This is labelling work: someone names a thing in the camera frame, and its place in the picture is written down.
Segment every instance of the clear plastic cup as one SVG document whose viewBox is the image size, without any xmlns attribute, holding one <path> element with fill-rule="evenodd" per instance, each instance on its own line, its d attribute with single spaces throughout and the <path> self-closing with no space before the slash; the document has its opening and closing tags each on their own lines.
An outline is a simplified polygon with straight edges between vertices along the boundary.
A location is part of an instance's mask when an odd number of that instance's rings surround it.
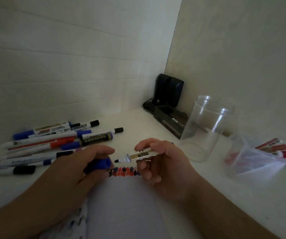
<svg viewBox="0 0 286 239">
<path fill-rule="evenodd" d="M 179 142 L 190 160 L 208 159 L 225 129 L 226 119 L 233 112 L 234 107 L 227 107 L 210 96 L 198 96 Z"/>
</svg>

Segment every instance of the white desk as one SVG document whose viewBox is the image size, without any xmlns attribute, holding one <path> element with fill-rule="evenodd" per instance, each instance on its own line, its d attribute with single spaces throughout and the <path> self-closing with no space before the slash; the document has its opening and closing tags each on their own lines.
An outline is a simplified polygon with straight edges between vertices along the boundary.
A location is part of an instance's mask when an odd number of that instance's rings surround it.
<svg viewBox="0 0 286 239">
<path fill-rule="evenodd" d="M 174 135 L 142 108 L 104 116 L 99 118 L 99 121 L 100 126 L 93 128 L 94 132 L 116 127 L 124 128 L 123 133 L 115 134 L 112 141 L 104 143 L 116 149 L 115 153 L 111 155 L 112 160 L 132 152 L 139 141 L 149 137 L 178 143 L 178 139 Z M 286 168 L 282 169 L 273 179 L 270 188 L 262 192 L 226 176 L 222 160 L 227 151 L 226 143 L 220 140 L 208 161 L 204 163 L 192 162 L 192 165 L 198 173 L 234 204 L 267 229 L 286 239 Z M 129 165 L 129 163 L 119 164 L 119 166 Z M 45 168 L 38 168 L 32 176 L 0 177 L 0 193 L 5 186 L 32 182 L 44 171 Z M 157 201 L 157 205 L 172 239 L 202 238 L 197 229 L 178 209 L 161 199 Z"/>
</svg>

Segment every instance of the blue marker cap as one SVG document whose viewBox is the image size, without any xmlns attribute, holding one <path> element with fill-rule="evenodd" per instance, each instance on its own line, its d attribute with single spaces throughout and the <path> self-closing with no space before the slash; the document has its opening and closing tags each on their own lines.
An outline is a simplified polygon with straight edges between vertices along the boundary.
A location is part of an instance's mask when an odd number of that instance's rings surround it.
<svg viewBox="0 0 286 239">
<path fill-rule="evenodd" d="M 105 159 L 94 159 L 85 167 L 83 172 L 85 174 L 91 173 L 96 169 L 108 169 L 111 167 L 111 160 L 109 158 Z"/>
<path fill-rule="evenodd" d="M 89 133 L 92 133 L 92 131 L 91 130 L 80 130 L 80 131 L 77 131 L 77 137 L 82 138 L 83 134 L 89 134 Z"/>
<path fill-rule="evenodd" d="M 60 148 L 61 148 L 61 150 L 69 150 L 69 149 L 76 149 L 76 148 L 80 148 L 80 147 L 81 147 L 80 142 L 76 141 L 76 142 L 72 142 L 72 143 L 62 145 Z"/>
<path fill-rule="evenodd" d="M 12 136 L 14 140 L 22 140 L 28 138 L 29 135 L 34 135 L 35 132 L 33 130 L 25 131 L 25 132 L 20 132 L 16 133 Z"/>
</svg>

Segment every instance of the white wall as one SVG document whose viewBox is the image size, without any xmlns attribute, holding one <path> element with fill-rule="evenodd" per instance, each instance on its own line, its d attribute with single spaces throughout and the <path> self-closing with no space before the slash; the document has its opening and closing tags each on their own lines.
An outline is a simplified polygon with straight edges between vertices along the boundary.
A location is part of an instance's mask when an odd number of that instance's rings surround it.
<svg viewBox="0 0 286 239">
<path fill-rule="evenodd" d="M 139 107 L 181 0 L 0 0 L 0 142 Z"/>
<path fill-rule="evenodd" d="M 234 103 L 230 129 L 286 140 L 286 0 L 182 0 L 165 74 L 198 95 Z"/>
</svg>

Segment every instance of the white paper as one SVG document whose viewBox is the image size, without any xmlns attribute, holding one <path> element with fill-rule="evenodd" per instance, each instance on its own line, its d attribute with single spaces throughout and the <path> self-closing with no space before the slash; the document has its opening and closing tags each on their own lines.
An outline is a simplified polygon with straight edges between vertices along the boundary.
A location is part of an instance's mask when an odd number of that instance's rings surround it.
<svg viewBox="0 0 286 239">
<path fill-rule="evenodd" d="M 153 191 L 141 176 L 111 177 L 88 196 L 88 239 L 167 239 Z"/>
</svg>

